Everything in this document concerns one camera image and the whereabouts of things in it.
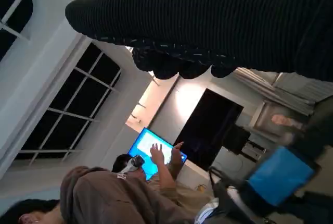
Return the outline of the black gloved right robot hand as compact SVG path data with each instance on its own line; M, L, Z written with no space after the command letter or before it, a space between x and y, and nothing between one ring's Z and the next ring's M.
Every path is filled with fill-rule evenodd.
M74 0L71 27L158 79L237 68L332 81L332 0Z

